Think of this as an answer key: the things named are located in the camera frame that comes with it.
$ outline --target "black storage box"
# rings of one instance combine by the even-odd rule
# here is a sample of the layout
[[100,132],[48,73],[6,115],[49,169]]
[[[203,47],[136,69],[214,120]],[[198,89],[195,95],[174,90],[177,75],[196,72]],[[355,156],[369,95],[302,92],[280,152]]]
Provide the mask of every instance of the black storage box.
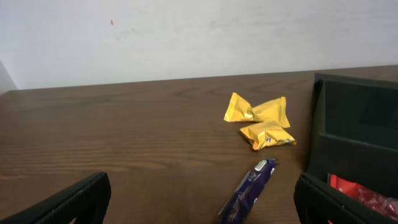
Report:
[[398,223],[327,185],[328,174],[398,198],[398,83],[316,74],[302,223]]

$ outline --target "wrapped candy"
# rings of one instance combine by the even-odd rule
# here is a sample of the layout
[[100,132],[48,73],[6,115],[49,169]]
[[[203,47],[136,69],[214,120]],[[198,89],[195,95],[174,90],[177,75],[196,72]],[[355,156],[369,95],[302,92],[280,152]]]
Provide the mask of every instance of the wrapped candy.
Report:
[[284,96],[267,101],[251,108],[251,105],[237,93],[233,93],[224,120],[233,121],[276,121],[283,128],[290,127],[286,117],[286,98]]
[[249,139],[254,150],[285,143],[295,144],[295,139],[273,120],[241,128],[241,132]]
[[275,167],[275,160],[264,159],[250,170],[219,212],[215,224],[244,223]]
[[329,183],[334,189],[361,202],[368,208],[398,221],[398,199],[386,197],[367,189],[361,184],[342,179],[335,174],[329,176]]

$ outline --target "wood grain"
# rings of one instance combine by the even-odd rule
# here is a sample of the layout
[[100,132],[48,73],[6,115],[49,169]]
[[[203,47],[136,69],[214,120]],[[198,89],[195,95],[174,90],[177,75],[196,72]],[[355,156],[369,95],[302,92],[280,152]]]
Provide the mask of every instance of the wood grain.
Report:
[[[324,73],[398,81],[398,66]],[[10,91],[0,98],[0,218],[108,172],[105,223],[211,223],[259,160],[278,158],[247,223],[298,223],[314,71]],[[298,145],[259,152],[223,121],[232,92],[286,96]]]

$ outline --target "purple candy wrapper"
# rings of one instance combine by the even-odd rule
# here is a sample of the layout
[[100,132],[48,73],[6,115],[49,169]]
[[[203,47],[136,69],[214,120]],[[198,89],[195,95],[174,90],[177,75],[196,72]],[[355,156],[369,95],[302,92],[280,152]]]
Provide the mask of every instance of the purple candy wrapper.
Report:
[[219,212],[215,223],[243,223],[275,170],[275,165],[275,160],[264,159],[250,170]]

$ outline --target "dark brown tabletop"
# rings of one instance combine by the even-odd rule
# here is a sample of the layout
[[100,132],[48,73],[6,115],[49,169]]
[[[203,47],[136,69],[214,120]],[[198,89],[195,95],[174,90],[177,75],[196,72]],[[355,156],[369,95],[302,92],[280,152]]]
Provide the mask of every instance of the dark brown tabletop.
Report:
[[[322,70],[398,81],[398,66]],[[247,223],[298,223],[314,71],[10,91],[0,97],[0,219],[97,170],[112,197],[105,223],[211,223],[247,171],[279,166]],[[297,146],[253,151],[223,121],[232,92],[252,105],[287,98]]]

